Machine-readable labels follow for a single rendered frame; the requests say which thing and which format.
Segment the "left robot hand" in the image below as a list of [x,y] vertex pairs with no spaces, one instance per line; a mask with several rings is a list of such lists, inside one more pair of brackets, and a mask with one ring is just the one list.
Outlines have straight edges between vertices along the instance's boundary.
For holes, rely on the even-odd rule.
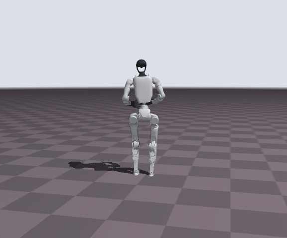
[[131,101],[131,105],[129,106],[140,109],[139,107],[141,106],[138,106],[138,105],[142,105],[142,104],[138,104],[137,100],[134,100],[134,101]]

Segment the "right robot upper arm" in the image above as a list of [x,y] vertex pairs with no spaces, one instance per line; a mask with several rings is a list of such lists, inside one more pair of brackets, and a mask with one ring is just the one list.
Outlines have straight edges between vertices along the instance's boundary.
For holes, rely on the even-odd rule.
[[163,92],[163,88],[160,84],[160,81],[157,77],[152,77],[152,83],[155,84],[155,87],[157,89],[157,91],[159,92],[158,94],[158,99],[164,99],[165,98],[165,94]]

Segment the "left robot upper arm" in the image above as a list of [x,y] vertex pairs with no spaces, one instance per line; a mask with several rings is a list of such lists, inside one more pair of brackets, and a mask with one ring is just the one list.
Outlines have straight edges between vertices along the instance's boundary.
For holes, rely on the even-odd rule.
[[123,94],[123,97],[122,97],[122,101],[128,101],[129,100],[129,92],[130,92],[130,89],[131,89],[131,86],[133,85],[134,83],[134,78],[129,78],[126,82],[126,85],[125,85],[125,88],[124,88],[124,94]]

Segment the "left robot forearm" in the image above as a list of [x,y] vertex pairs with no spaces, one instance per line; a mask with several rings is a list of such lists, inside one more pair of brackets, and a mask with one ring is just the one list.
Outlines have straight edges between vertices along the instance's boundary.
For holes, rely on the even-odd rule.
[[127,102],[123,101],[123,103],[125,103],[125,105],[131,105],[131,101],[130,100],[128,100]]

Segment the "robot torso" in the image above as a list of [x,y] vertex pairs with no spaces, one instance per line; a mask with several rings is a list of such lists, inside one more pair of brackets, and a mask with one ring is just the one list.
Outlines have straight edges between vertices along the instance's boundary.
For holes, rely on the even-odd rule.
[[138,120],[150,121],[150,109],[146,103],[152,98],[152,77],[151,76],[135,76],[134,77],[135,98],[138,103],[143,103],[138,109]]

